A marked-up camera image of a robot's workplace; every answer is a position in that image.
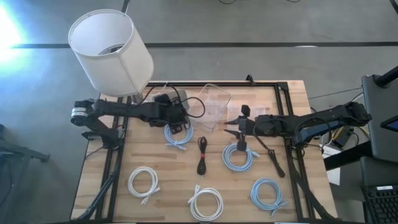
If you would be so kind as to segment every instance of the transparent bin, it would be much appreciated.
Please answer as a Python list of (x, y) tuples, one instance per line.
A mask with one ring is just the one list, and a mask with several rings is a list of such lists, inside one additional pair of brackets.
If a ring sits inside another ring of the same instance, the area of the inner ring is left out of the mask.
[[(200, 118), (190, 117), (190, 120), (196, 127), (211, 133), (220, 121), (232, 94), (216, 85), (206, 84), (197, 97), (205, 105), (205, 114)], [(199, 116), (203, 113), (203, 106), (197, 100), (190, 100), (188, 112), (192, 116)]]

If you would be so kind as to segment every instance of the light blue cable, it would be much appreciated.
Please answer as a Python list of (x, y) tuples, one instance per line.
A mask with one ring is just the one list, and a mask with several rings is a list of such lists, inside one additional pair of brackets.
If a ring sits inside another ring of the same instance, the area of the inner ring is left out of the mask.
[(223, 161), (224, 161), (225, 165), (233, 171), (243, 172), (243, 171), (250, 169), (250, 167), (253, 164), (253, 156), (260, 157), (260, 155), (258, 153), (250, 150), (250, 148), (247, 147), (246, 154), (248, 155), (248, 159), (246, 161), (246, 164), (243, 166), (236, 166), (231, 163), (229, 158), (231, 157), (232, 152), (237, 151), (237, 150), (238, 149), (236, 148), (236, 144), (230, 144), (229, 146), (225, 147), (225, 149), (223, 151)]
[(181, 141), (176, 141), (172, 139), (172, 132), (170, 131), (170, 127), (168, 125), (165, 126), (164, 128), (164, 136), (166, 137), (166, 140), (169, 142), (166, 144), (166, 146), (175, 146), (178, 147), (181, 150), (187, 150), (186, 147), (183, 147), (182, 145), (189, 142), (191, 138), (193, 137), (193, 127), (192, 125), (187, 129), (187, 133), (185, 135), (185, 138)]
[[(261, 184), (269, 184), (275, 189), (276, 200), (273, 204), (267, 205), (260, 201), (259, 187)], [(279, 188), (277, 182), (275, 182), (271, 179), (267, 179), (267, 178), (260, 178), (254, 183), (253, 188), (250, 191), (250, 197), (251, 197), (251, 201), (253, 202), (253, 204), (255, 204), (260, 209), (265, 210), (265, 211), (272, 211), (271, 218), (275, 215), (275, 212), (278, 208), (281, 208), (287, 204), (286, 200), (282, 200), (282, 192), (280, 191), (280, 188)]]

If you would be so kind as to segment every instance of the keyboard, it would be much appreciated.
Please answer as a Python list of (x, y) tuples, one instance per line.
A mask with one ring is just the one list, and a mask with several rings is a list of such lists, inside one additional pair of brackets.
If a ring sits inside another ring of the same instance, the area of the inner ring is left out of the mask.
[(373, 223), (398, 223), (398, 185), (363, 188)]

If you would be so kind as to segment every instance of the lamp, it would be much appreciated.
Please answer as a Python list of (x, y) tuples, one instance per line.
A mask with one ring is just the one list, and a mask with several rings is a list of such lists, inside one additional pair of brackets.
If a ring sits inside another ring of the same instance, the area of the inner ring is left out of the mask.
[(154, 71), (131, 18), (112, 9), (81, 16), (68, 41), (93, 87), (108, 96), (138, 95)]

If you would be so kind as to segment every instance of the coiled black cable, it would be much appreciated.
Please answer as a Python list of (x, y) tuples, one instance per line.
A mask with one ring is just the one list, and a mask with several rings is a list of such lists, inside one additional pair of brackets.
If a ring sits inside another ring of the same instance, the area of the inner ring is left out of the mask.
[(207, 139), (204, 136), (198, 138), (198, 146), (200, 149), (200, 161), (198, 164), (197, 173), (199, 175), (205, 175), (206, 174), (205, 152), (207, 146)]

